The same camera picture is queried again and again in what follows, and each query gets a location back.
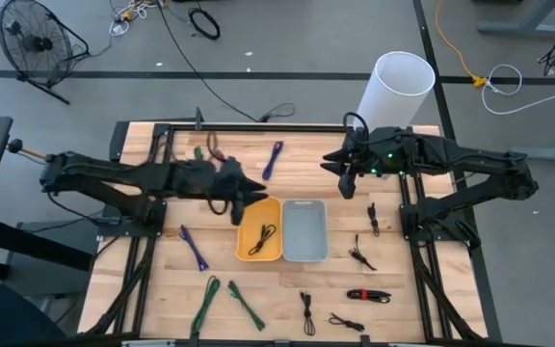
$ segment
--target fan grille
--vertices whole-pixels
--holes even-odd
[[[0,10],[0,44],[18,73],[52,87],[71,70],[72,51],[56,16],[33,0],[9,0]]]

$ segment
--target gray floor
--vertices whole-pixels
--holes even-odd
[[[115,4],[125,1],[114,0]],[[77,30],[97,52],[108,43],[107,0],[43,3]],[[497,64],[512,64],[526,77],[542,77],[537,59],[553,43],[483,36],[476,21],[520,18],[535,1],[493,6],[447,0],[441,15],[445,35],[463,52],[473,70],[489,73]],[[410,1],[359,0],[222,0],[203,7],[220,22],[223,37],[209,41],[192,37],[193,29],[170,16],[177,39],[191,61],[203,71],[368,72],[383,53],[405,50],[423,55]],[[455,54],[434,27],[436,0],[424,0],[441,75],[465,76]],[[188,5],[172,6],[184,15]],[[555,23],[555,12],[548,18]],[[11,69],[0,49],[0,69]],[[133,22],[130,32],[114,40],[106,54],[88,60],[80,70],[189,71],[156,11]],[[511,75],[499,71],[499,74]],[[297,115],[278,121],[337,122],[353,110],[365,87],[358,81],[213,80],[211,86],[237,106],[260,115],[281,102],[294,102]],[[243,121],[195,80],[68,79],[56,91],[59,101],[13,79],[0,79],[0,116],[14,118],[12,136],[27,147],[49,152],[72,149],[104,157],[115,121],[185,117],[201,107],[212,121]],[[555,100],[510,116],[495,116],[481,103],[481,92],[468,85],[445,85],[458,141],[462,146],[506,150],[509,147],[555,147]],[[555,93],[553,86],[525,86],[505,98],[489,96],[494,109],[513,109]],[[430,94],[414,123],[440,124]],[[505,341],[555,346],[555,163],[530,161],[539,192],[523,202],[495,200],[475,209],[491,288]],[[40,167],[5,155],[0,169],[0,220],[69,219],[40,192]],[[474,183],[481,177],[472,177]],[[8,190],[15,191],[13,196]],[[81,196],[62,202],[86,213],[99,203]],[[61,312],[66,305],[61,304]],[[77,317],[76,311],[68,319]]]

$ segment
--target plastic tray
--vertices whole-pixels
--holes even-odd
[[[276,226],[276,232],[265,242],[260,252],[249,255],[249,251],[260,240],[263,225]],[[272,261],[281,257],[282,227],[281,203],[274,198],[267,198],[246,207],[243,221],[237,232],[237,252],[243,261]]]
[[[286,200],[282,228],[284,259],[323,261],[329,256],[327,210],[321,200]]]

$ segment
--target white tube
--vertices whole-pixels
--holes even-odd
[[[357,113],[370,132],[377,127],[406,127],[434,86],[436,76],[428,62],[408,52],[389,52],[374,66]],[[355,127],[361,126],[355,120]]]

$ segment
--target wooden tabletop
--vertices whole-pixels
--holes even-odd
[[[152,122],[130,123],[121,163],[140,164],[146,160],[152,129]],[[437,134],[438,128],[415,126],[415,131]],[[358,178],[355,197],[344,200],[337,190],[338,177],[319,167],[324,154],[341,147],[343,134],[221,131],[217,135],[221,151],[235,156],[245,174],[266,184],[271,196],[325,202],[330,256],[318,263],[288,262],[283,258],[241,261],[235,255],[237,229],[230,224],[228,214],[214,215],[206,201],[171,199],[153,258],[142,337],[188,338],[207,279],[216,276],[222,287],[209,308],[200,338],[359,341],[360,333],[329,324],[333,312],[363,324],[372,341],[424,340],[410,248],[403,239],[397,211],[401,203],[397,176]],[[194,158],[196,146],[201,146],[206,155],[206,136],[205,132],[177,131],[177,159]],[[275,141],[284,141],[284,148],[271,180],[264,182],[262,170]],[[423,181],[430,197],[453,192],[448,174],[424,176]],[[376,203],[380,237],[373,235],[367,216],[366,207],[371,202]],[[192,251],[178,236],[180,225],[190,229],[209,271],[198,271]],[[354,246],[356,234],[361,252],[378,271],[370,271],[350,257],[348,250]],[[447,296],[475,332],[487,335],[467,249],[450,241],[437,242],[436,247]],[[121,238],[95,262],[79,332],[94,325],[119,292],[128,249],[129,239]],[[248,304],[267,325],[262,332],[239,302],[230,297],[226,288],[229,280],[237,283]],[[346,298],[346,291],[354,288],[387,291],[392,294],[391,302],[383,305]],[[301,290],[312,295],[315,336],[304,334]],[[436,302],[429,290],[428,295],[438,335]],[[127,329],[131,327],[133,306],[128,305]]]

